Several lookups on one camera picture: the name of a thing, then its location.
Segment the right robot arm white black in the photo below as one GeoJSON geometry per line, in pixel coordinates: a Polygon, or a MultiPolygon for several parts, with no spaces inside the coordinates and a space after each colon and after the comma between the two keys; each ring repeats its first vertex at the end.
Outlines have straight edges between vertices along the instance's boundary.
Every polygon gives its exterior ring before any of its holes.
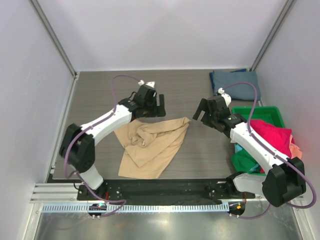
{"type": "Polygon", "coordinates": [[[289,158],[249,129],[242,115],[230,112],[223,96],[201,99],[192,118],[239,144],[265,172],[264,175],[237,172],[227,177],[225,192],[229,197],[237,198],[248,192],[264,196],[272,206],[280,207],[306,192],[303,162],[297,157],[289,158]]]}

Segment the beige t shirt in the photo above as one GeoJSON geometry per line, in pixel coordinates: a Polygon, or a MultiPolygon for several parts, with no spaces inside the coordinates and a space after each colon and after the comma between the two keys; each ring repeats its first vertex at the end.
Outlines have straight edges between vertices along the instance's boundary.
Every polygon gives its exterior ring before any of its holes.
{"type": "Polygon", "coordinates": [[[124,153],[118,176],[151,180],[160,177],[184,142],[187,117],[145,123],[134,120],[114,131],[124,153]]]}

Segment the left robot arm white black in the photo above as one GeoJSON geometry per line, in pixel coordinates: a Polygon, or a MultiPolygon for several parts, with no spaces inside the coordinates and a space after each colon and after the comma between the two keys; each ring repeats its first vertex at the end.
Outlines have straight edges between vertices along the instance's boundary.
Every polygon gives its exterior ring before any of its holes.
{"type": "Polygon", "coordinates": [[[164,95],[157,95],[154,81],[139,82],[139,89],[118,102],[114,109],[81,126],[70,124],[59,148],[64,163],[74,168],[83,182],[84,195],[95,200],[106,197],[107,185],[96,166],[96,145],[107,135],[138,118],[164,117],[164,95]]]}

